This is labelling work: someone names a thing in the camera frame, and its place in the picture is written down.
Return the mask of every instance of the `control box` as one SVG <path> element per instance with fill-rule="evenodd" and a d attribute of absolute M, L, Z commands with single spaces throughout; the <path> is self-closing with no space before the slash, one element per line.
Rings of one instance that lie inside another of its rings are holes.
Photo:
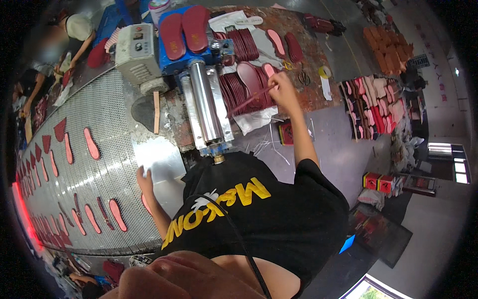
<path fill-rule="evenodd" d="M 118 34 L 115 67 L 132 84 L 161 77 L 153 24 L 126 26 Z"/>

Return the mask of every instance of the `wooden table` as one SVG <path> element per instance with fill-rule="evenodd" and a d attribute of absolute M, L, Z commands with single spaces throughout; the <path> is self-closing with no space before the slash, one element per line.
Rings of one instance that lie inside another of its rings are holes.
<path fill-rule="evenodd" d="M 332 93 L 332 101 L 327 101 L 324 98 L 321 86 L 318 69 L 321 66 L 330 65 L 324 54 L 324 51 L 319 45 L 319 42 L 314 34 L 310 34 L 304 27 L 303 14 L 295 11 L 288 11 L 269 7 L 249 7 L 249 6 L 221 6 L 208 8 L 211 12 L 225 11 L 240 11 L 243 10 L 245 14 L 250 16 L 260 16 L 264 19 L 264 23 L 256 26 L 263 30 L 274 29 L 280 36 L 284 37 L 287 32 L 292 32 L 297 38 L 304 53 L 304 71 L 309 75 L 311 83 L 304 86 L 300 83 L 298 75 L 302 71 L 301 62 L 294 63 L 292 70 L 285 70 L 292 80 L 299 92 L 299 103 L 304 113 L 315 111 L 317 109 L 324 109 L 341 105 L 341 98 L 337 83 L 334 77 L 329 80 L 330 89 Z M 287 49 L 287 44 L 283 40 L 284 46 Z M 163 95 L 167 102 L 170 112 L 170 120 L 174 138 L 181 151 L 193 149 L 193 135 L 189 125 L 186 110 L 183 108 L 183 101 L 177 90 L 172 90 Z M 286 119 L 288 116 L 279 107 L 279 115 L 275 118 Z M 234 131 L 239 128 L 233 124 Z"/>

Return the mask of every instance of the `wooden stick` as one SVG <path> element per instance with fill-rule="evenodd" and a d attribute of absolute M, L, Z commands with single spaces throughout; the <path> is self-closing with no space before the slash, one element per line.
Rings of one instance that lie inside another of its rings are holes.
<path fill-rule="evenodd" d="M 154 91 L 154 133 L 159 134 L 159 92 Z"/>

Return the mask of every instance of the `perforated metal mesh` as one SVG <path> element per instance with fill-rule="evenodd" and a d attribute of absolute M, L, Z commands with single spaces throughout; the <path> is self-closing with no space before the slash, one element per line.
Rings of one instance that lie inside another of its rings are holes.
<path fill-rule="evenodd" d="M 42 186 L 37 186 L 33 196 L 25 202 L 33 215 L 47 218 L 53 215 L 56 219 L 61 212 L 58 202 L 62 204 L 75 225 L 71 227 L 66 223 L 73 244 L 72 252 L 125 255 L 151 251 L 161 244 L 152 217 L 141 203 L 141 191 L 136 183 L 138 165 L 125 111 L 122 76 L 113 69 L 82 88 L 57 109 L 36 133 L 22 158 L 23 162 L 29 159 L 30 151 L 34 153 L 35 143 L 43 148 L 42 135 L 52 137 L 51 150 L 59 176 L 53 175 L 50 157 L 42 151 L 49 181 L 45 182 L 41 166 L 37 163 Z M 72 165 L 66 160 L 65 142 L 58 142 L 54 133 L 54 127 L 65 117 L 65 131 L 69 133 L 74 156 Z M 85 127 L 90 128 L 100 150 L 101 158 L 98 161 L 91 157 L 87 149 L 83 135 Z M 71 214 L 71 209 L 75 208 L 74 193 L 77 194 L 86 236 L 80 233 Z M 96 197 L 101 198 L 115 230 L 112 231 L 105 224 Z M 109 210 L 110 199 L 118 202 L 127 232 L 119 229 Z M 101 234 L 96 233 L 90 223 L 85 204 L 89 204 L 93 210 Z"/>

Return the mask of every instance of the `scissors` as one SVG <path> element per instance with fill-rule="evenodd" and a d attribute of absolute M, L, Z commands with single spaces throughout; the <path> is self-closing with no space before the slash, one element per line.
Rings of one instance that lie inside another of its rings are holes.
<path fill-rule="evenodd" d="M 299 82 L 304 84 L 305 86 L 309 85 L 310 84 L 310 77 L 309 75 L 304 71 L 304 63 L 301 62 L 301 65 L 302 65 L 302 70 L 301 72 L 299 73 L 298 77 L 299 77 Z"/>
<path fill-rule="evenodd" d="M 282 61 L 282 65 L 284 66 L 284 68 L 288 71 L 290 71 L 292 69 L 292 63 L 290 62 L 287 62 L 285 60 Z"/>

